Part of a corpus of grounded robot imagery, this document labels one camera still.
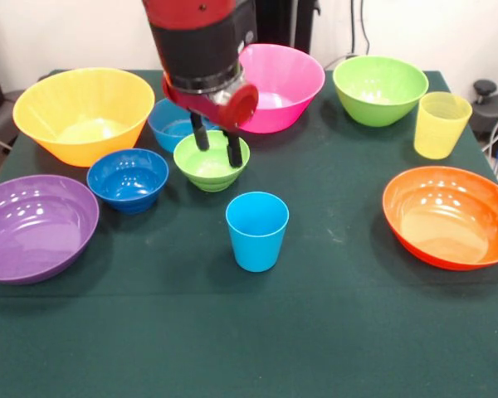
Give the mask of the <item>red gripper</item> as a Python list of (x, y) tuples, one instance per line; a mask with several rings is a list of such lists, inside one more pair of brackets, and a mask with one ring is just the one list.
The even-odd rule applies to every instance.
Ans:
[[(189, 74), (166, 70), (163, 75), (165, 95), (190, 112), (193, 136), (200, 151), (209, 149), (207, 129), (202, 116), (228, 131), (238, 130), (256, 111), (258, 90), (249, 82), (242, 68), (210, 71), (204, 68)], [(227, 156), (232, 167), (242, 166), (240, 138), (225, 132)]]

